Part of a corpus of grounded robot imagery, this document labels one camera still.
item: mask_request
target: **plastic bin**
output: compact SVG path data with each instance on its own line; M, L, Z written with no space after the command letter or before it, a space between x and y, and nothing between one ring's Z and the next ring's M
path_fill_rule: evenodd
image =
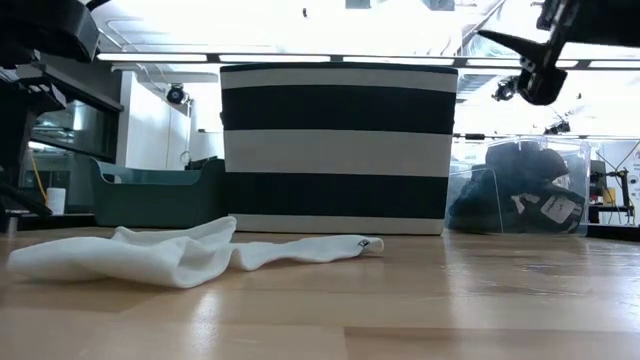
M99 226L189 228L227 215L223 160L189 171L129 169L93 160L91 171Z
M457 70L221 69L229 213L259 232L442 232Z
M473 233L585 235L589 144L523 137L457 154L450 174L446 226Z

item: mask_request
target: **clear plastic bin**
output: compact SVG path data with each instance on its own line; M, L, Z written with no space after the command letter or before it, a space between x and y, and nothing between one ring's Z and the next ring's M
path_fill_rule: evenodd
M454 151L445 226L472 233L587 232L589 144L520 137Z

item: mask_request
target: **wooden surface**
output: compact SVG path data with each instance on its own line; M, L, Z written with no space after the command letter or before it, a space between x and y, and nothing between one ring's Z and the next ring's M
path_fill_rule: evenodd
M110 234L0 237L0 260ZM0 272L0 359L640 359L638 245L453 234L385 244L381 257L277 263L192 290Z

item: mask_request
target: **tag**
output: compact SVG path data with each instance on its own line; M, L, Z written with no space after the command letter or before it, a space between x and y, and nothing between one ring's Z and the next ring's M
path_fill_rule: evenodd
M575 208L576 203L566 197L552 196L542 206L540 211L549 219L557 222L558 224L562 224L567 220Z

